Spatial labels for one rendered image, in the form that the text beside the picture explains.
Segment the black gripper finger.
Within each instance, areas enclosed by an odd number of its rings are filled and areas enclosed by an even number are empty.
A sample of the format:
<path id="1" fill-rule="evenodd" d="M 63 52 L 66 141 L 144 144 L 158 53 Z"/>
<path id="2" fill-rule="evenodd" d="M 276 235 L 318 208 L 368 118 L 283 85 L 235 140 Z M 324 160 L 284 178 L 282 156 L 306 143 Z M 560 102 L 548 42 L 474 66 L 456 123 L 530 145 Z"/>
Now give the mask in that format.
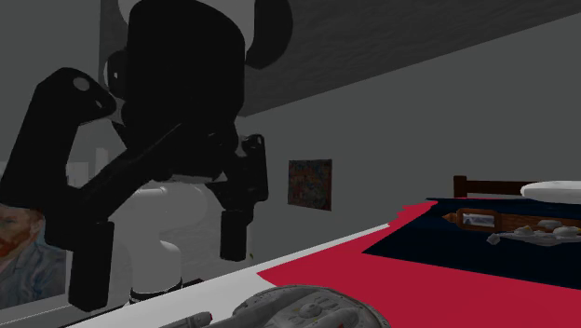
<path id="1" fill-rule="evenodd" d="M 111 215 L 169 168 L 169 148 L 185 130 L 178 124 L 130 147 L 83 186 L 70 186 L 66 164 L 79 126 L 115 110 L 115 99 L 89 75 L 56 70 L 35 87 L 0 180 L 0 203 L 41 212 L 47 244 L 72 252 L 68 301 L 85 312 L 108 303 Z"/>

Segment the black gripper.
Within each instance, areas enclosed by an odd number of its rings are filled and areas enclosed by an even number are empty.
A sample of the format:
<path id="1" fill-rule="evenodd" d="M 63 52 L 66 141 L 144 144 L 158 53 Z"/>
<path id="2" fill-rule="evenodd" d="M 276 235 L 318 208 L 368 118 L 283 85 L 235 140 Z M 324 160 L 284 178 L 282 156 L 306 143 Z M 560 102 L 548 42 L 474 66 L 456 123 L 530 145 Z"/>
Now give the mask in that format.
<path id="1" fill-rule="evenodd" d="M 139 0 L 128 19 L 122 140 L 144 149 L 179 126 L 162 165 L 176 175 L 217 178 L 236 150 L 234 120 L 244 102 L 245 40 L 221 11 L 197 0 Z M 254 207 L 268 199 L 264 137 L 243 137 L 206 184 L 223 208 L 220 257 L 247 257 Z"/>

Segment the portrait painting of bearded man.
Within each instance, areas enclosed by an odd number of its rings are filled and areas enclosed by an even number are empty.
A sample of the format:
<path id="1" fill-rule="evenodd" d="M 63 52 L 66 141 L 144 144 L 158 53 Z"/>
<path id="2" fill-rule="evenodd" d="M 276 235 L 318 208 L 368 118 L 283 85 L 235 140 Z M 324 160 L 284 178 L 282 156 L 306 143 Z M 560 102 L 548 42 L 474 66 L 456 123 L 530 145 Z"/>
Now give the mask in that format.
<path id="1" fill-rule="evenodd" d="M 0 204 L 0 309 L 65 293 L 66 252 L 38 241 L 45 219 Z"/>

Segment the large grey spaceship model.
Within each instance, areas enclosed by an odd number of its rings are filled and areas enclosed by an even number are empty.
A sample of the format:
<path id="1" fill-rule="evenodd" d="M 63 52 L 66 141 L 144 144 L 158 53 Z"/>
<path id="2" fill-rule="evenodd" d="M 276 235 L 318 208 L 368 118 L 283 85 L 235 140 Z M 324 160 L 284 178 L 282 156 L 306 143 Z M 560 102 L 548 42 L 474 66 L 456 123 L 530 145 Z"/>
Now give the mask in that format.
<path id="1" fill-rule="evenodd" d="M 160 328 L 392 328 L 375 308 L 315 285 L 270 288 L 243 301 L 229 318 L 199 312 Z"/>

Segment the bed with red cover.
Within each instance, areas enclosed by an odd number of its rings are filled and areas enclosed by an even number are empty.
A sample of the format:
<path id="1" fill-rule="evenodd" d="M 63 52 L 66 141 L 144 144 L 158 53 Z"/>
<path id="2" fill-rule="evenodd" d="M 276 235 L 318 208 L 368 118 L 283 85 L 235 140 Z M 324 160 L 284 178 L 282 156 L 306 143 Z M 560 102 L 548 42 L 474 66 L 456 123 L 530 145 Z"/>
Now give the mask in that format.
<path id="1" fill-rule="evenodd" d="M 67 328 L 158 328 L 208 311 L 214 320 L 262 290 L 285 284 L 331 287 L 370 304 L 393 328 L 581 328 L 581 291 L 382 258 L 364 251 L 427 211 L 201 282 Z"/>

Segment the brown wooden oblong object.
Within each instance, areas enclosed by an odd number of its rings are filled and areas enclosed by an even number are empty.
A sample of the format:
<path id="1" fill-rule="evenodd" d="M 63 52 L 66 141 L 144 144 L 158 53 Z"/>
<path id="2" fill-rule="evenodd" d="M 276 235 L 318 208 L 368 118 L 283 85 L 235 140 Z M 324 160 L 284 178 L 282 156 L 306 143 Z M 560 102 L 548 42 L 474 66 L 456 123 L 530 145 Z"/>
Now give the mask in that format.
<path id="1" fill-rule="evenodd" d="M 443 215 L 442 218 L 464 230 L 491 233 L 514 231 L 524 226 L 543 232 L 552 232 L 555 228 L 564 226 L 581 228 L 581 220 L 508 214 L 493 210 L 468 208 L 450 212 Z"/>

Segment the small grey spaceship model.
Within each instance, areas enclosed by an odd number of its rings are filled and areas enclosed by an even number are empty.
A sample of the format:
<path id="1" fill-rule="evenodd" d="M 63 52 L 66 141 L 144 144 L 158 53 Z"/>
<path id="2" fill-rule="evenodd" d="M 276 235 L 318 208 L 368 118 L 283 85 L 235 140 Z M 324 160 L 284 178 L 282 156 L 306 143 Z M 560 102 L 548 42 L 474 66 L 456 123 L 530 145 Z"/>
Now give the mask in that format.
<path id="1" fill-rule="evenodd" d="M 565 243 L 580 243 L 581 228 L 577 226 L 559 226 L 551 232 L 532 230 L 528 225 L 519 227 L 512 232 L 492 233 L 487 242 L 497 245 L 501 239 L 522 241 L 537 246 L 552 247 Z"/>

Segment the white pillow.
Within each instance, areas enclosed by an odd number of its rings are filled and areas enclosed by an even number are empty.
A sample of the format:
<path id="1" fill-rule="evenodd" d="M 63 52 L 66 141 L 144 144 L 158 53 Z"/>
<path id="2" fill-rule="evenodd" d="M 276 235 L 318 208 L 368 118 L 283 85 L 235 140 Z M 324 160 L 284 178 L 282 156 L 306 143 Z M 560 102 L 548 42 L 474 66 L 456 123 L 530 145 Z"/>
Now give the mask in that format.
<path id="1" fill-rule="evenodd" d="M 532 183 L 523 186 L 520 193 L 537 201 L 581 205 L 581 181 Z"/>

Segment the colourful square wall picture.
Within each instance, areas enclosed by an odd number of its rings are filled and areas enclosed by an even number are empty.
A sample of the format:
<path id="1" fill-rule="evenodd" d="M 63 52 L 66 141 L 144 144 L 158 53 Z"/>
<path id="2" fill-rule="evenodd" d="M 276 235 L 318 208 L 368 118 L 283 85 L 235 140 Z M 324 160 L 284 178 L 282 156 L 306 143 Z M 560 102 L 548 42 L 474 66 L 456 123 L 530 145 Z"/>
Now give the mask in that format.
<path id="1" fill-rule="evenodd" d="M 331 186 L 331 159 L 289 161 L 289 205 L 330 212 Z"/>

